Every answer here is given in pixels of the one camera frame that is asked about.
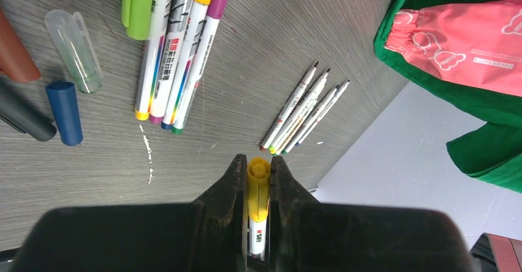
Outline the brown cap marker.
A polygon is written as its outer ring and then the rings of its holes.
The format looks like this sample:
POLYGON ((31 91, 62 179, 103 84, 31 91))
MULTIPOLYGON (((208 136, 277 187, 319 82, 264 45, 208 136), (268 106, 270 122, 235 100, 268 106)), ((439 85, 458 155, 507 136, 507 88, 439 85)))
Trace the brown cap marker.
POLYGON ((267 132, 264 139, 261 141, 259 150, 260 151, 266 151, 268 147, 273 143, 274 138, 277 136, 278 132, 281 130, 284 122, 289 117, 290 113, 293 111, 296 104, 299 102, 301 96, 305 92, 308 84, 310 83, 312 77, 315 74, 315 71, 317 70, 319 61, 314 62, 309 69, 306 70, 305 74, 299 81, 297 87, 292 92, 289 99, 286 101, 286 103, 283 105, 281 111, 279 112, 279 115, 276 117, 274 123, 271 125, 269 131, 267 132))

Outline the light green pen cap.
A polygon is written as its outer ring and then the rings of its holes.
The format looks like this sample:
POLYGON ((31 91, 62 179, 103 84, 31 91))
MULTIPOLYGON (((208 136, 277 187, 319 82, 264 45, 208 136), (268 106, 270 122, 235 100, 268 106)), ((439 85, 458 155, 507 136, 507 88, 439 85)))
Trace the light green pen cap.
POLYGON ((122 0, 121 21, 128 37, 144 41, 148 37, 153 0, 122 0))

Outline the brown pen cap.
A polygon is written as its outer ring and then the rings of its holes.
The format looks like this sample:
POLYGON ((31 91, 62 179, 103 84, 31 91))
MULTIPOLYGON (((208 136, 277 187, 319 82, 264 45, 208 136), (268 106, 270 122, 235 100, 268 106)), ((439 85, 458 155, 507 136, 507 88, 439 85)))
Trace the brown pen cap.
POLYGON ((2 10, 1 70, 15 82, 27 83, 41 78, 41 72, 2 10))

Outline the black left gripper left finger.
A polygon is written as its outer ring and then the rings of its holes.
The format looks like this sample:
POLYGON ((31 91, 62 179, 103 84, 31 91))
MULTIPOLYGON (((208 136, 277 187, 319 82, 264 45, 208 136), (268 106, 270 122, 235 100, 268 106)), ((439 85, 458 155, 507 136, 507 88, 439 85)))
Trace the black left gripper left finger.
POLYGON ((236 155, 192 202, 46 212, 12 271, 245 271, 246 164, 236 155))

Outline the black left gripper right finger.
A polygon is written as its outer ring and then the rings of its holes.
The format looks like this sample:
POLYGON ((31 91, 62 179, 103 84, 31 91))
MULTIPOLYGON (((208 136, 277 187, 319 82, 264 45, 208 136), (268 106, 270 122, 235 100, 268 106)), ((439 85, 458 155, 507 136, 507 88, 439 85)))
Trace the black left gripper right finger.
POLYGON ((270 271, 471 271, 456 224, 429 209, 321 203, 271 160, 270 271))

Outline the purple cap marker green end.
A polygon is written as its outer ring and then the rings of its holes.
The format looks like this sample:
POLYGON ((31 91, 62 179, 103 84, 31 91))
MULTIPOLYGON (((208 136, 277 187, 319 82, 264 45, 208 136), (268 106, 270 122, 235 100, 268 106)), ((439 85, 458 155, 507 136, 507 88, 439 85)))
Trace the purple cap marker green end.
POLYGON ((178 118, 171 130, 173 134, 180 135, 183 132, 196 90, 204 74, 207 59, 227 1, 228 0, 211 0, 209 4, 204 18, 203 32, 199 37, 198 48, 188 75, 188 90, 184 93, 178 118))

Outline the black pen cap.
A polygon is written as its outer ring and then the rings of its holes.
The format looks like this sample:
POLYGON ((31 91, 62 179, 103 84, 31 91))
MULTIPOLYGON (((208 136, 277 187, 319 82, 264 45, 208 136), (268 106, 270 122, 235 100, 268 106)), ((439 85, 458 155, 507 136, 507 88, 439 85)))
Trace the black pen cap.
POLYGON ((1 81, 1 120, 40 142, 55 137, 52 121, 1 81))

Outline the clear pen cap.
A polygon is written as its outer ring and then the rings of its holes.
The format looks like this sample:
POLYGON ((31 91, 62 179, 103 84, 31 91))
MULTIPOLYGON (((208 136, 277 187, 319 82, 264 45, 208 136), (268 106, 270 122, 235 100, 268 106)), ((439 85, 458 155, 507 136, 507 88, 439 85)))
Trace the clear pen cap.
POLYGON ((44 23, 77 89, 84 94, 100 90, 102 69, 82 15, 54 9, 44 23))

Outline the blue pen cap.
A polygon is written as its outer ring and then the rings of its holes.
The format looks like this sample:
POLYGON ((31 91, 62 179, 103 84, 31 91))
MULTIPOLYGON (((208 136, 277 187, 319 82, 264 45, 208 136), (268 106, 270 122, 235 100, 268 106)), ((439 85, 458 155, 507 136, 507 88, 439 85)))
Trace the blue pen cap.
POLYGON ((83 134, 75 85, 69 81, 53 81, 45 90, 62 143, 81 144, 83 134))

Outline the black cap marker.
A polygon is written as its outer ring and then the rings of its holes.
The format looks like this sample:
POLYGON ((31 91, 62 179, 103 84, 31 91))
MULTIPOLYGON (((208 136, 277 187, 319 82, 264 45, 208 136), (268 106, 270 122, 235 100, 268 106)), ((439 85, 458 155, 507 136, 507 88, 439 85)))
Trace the black cap marker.
POLYGON ((291 114, 286 118, 282 128, 278 131, 275 139, 270 143, 268 150, 271 154, 276 154, 282 146, 283 141, 290 136, 291 131, 297 125, 297 121, 303 118, 305 112, 309 109, 312 101, 316 100, 326 85, 327 78, 331 68, 327 68, 306 92, 300 100, 293 106, 291 114))

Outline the light green cap marker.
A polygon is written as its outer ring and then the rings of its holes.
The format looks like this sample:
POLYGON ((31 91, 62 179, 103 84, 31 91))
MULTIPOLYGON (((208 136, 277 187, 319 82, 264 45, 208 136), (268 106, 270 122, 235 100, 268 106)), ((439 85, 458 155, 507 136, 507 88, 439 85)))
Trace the light green cap marker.
POLYGON ((278 146, 275 148, 275 150, 272 152, 273 156, 279 155, 284 147, 287 145, 288 142, 291 141, 293 135, 295 132, 299 129, 299 127, 302 125, 304 120, 308 117, 308 115, 311 113, 311 110, 316 105, 318 99, 311 100, 309 104, 305 107, 304 112, 301 113, 301 115, 297 118, 297 120, 291 125, 290 131, 284 135, 284 139, 278 144, 278 146))

